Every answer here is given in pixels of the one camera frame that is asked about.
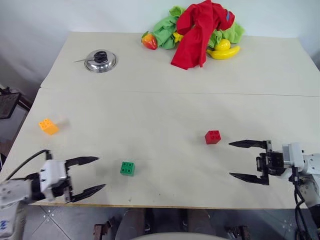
floor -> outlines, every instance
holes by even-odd
[[[181,232],[179,211],[175,208],[154,208],[156,231]],[[216,235],[228,238],[225,227],[246,225],[251,239],[293,240],[295,215],[293,209],[277,210],[209,210]],[[113,207],[56,207],[27,206],[23,240],[90,240],[94,239],[94,224],[103,224],[109,218],[121,220],[124,208]],[[316,226],[307,209],[303,209],[309,230],[316,239]]]

strawberry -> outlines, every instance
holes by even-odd
[[[142,35],[141,42],[148,49],[156,50],[158,47],[157,39],[148,31]]]

green cloth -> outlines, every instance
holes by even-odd
[[[227,30],[217,30],[215,29],[209,39],[208,46],[214,48],[216,44],[220,43],[221,39],[228,39],[230,43],[237,44],[240,42],[245,29],[234,22],[231,27]]]
[[[155,36],[158,47],[164,49],[175,47],[175,38],[172,34],[177,30],[177,20],[176,16],[167,16],[154,26],[152,35]]]
[[[180,17],[181,14],[184,13],[186,9],[181,6],[173,6],[170,10],[169,13],[172,17]]]

lego block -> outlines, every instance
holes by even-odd
[[[123,161],[120,173],[125,176],[133,177],[135,174],[135,164],[133,162]]]
[[[221,140],[219,131],[208,131],[204,136],[206,144],[217,144]]]
[[[39,122],[39,126],[42,131],[49,135],[55,134],[59,131],[59,128],[49,118]]]

white table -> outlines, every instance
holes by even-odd
[[[50,118],[60,131],[46,135],[38,122]],[[70,175],[74,190],[105,188],[80,204],[197,208],[293,208],[287,179],[270,185],[247,183],[229,172],[260,174],[262,149],[228,145],[243,139],[300,142],[306,153],[320,149],[318,97],[210,93],[112,92],[40,89],[12,147],[0,179],[33,153],[47,148],[56,159],[97,156]],[[206,145],[208,130],[222,140]],[[122,176],[122,161],[136,164]],[[16,175],[36,172],[40,156]]]
[[[207,57],[203,68],[170,64],[175,50],[150,50],[140,33],[72,32],[42,88],[84,91],[218,93],[320,96],[320,72],[297,38],[244,36],[228,60]],[[96,74],[84,68],[91,51],[119,57],[115,69]]]

